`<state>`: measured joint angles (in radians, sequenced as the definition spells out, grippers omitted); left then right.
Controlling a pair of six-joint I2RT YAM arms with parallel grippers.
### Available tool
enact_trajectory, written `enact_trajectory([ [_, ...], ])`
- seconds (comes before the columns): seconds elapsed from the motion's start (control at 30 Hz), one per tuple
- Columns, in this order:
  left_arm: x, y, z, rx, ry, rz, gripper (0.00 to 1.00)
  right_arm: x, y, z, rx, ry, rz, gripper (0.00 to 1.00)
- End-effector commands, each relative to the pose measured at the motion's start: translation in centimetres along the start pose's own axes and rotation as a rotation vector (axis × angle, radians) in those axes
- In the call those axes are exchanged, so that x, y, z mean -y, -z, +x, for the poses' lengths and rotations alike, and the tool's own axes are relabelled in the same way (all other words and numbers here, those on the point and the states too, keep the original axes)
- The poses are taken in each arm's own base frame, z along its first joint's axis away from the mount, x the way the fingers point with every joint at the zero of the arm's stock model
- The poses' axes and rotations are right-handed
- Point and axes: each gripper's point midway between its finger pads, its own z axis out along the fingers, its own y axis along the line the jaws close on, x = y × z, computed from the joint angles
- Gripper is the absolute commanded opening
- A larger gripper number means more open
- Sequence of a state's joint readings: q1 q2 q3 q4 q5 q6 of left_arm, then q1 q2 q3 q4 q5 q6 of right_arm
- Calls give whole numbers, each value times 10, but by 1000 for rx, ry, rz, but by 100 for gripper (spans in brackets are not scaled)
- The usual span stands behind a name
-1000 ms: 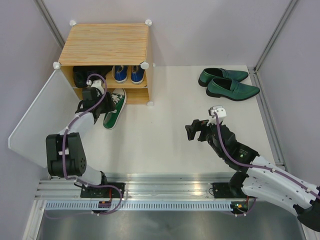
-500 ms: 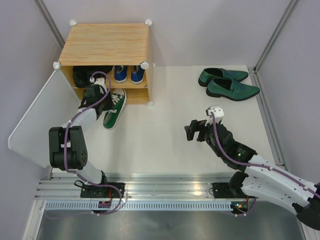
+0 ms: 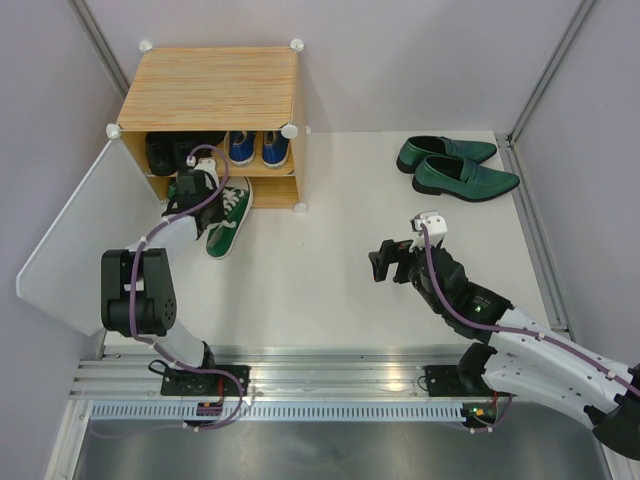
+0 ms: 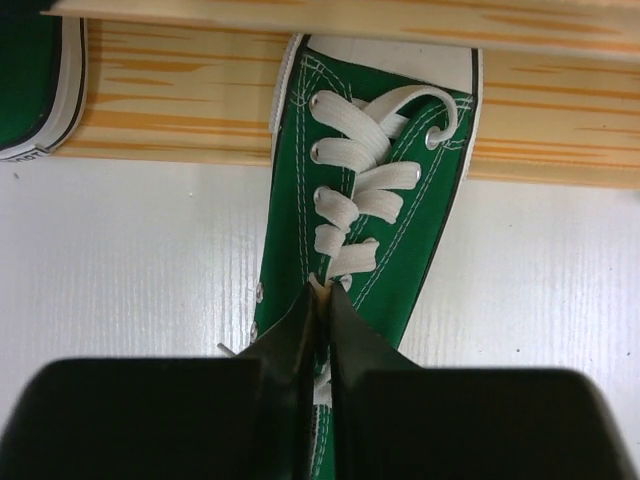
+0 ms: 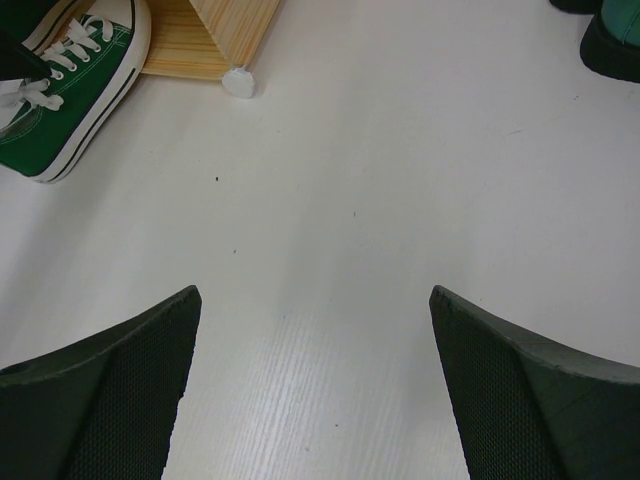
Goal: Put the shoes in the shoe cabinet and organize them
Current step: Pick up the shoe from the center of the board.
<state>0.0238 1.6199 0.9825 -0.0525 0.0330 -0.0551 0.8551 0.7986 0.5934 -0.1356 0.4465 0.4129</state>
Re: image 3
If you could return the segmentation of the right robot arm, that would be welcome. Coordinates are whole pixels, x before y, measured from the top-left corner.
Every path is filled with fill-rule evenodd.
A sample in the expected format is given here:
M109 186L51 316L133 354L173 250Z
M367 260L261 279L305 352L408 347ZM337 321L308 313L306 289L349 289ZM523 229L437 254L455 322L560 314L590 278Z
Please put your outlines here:
M471 340L456 381L470 396L514 395L560 412L631 460L639 457L639 370L540 326L507 298L470 281L441 246L385 240L369 253L373 278L409 283L457 334Z

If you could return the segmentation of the green sneaker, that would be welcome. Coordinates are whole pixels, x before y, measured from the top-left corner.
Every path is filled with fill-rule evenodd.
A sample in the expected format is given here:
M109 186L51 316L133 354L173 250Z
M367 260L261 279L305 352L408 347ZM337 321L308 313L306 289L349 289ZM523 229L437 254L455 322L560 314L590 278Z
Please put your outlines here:
M177 194L177 178L171 177L168 182L167 189L167 209L173 206L174 198Z
M212 258L222 260L230 254L253 205L253 197L248 177L232 177L227 181L219 197L222 217L208 230L206 252Z

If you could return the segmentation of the green loafer front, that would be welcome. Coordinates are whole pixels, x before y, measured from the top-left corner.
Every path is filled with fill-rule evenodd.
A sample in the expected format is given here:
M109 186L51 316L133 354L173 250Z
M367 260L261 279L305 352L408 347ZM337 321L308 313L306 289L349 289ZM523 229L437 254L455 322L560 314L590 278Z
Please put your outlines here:
M433 196L447 194L471 203L501 197L519 184L520 178L515 174L442 155L426 156L412 179L412 188L418 193Z

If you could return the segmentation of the blue sneaker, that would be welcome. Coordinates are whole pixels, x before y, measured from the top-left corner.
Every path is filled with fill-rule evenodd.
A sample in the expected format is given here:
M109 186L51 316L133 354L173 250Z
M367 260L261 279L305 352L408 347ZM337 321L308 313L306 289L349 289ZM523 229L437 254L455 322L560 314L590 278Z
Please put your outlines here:
M280 168L287 161L289 140L278 131L263 134L262 161L267 168Z
M228 155L233 165L245 167L255 157L255 131L230 131L228 133Z

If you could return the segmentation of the green loafer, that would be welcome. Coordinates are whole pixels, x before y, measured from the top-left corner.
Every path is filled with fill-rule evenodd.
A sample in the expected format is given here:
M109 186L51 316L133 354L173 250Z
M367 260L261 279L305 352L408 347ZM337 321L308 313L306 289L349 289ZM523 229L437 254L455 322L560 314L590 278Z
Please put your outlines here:
M426 156L412 179L412 188L418 193L433 196L447 194L471 203L501 197L519 184L520 178L515 174L442 155Z
M456 140L442 136L418 135L409 137L402 145L397 168L405 174L414 173L419 163L429 155L466 159L482 164L497 153L497 147L488 142Z

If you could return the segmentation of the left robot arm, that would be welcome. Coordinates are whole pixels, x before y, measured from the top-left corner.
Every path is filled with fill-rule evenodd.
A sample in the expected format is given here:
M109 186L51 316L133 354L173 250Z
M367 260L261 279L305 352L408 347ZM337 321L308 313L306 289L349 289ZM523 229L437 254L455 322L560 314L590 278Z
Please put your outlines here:
M253 196L246 177L190 170L170 182L160 225L138 243L102 255L102 324L167 353L167 359L148 366L161 376L164 396L225 398L247 391L249 367L218 365L210 346L179 321L171 264L200 238L212 258L228 256Z

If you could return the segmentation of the white translucent cabinet door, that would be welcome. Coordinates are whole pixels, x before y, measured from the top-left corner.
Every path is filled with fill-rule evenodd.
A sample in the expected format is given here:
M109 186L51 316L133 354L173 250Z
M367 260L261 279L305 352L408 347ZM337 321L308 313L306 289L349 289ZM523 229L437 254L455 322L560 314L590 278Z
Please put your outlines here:
M102 329L101 257L138 241L160 200L124 143L108 142L16 277L17 296L72 329Z

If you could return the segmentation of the black patent shoe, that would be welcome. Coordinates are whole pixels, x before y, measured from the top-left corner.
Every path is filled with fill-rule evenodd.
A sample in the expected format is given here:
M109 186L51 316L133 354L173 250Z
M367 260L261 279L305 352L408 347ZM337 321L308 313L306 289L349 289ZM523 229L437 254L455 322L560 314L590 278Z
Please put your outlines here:
M210 144L218 146L225 138L224 131L182 131L173 136L173 153L179 170L188 168L186 163L190 152L198 145Z
M170 176L176 166L169 132L148 132L145 136L145 155L149 169L156 176Z

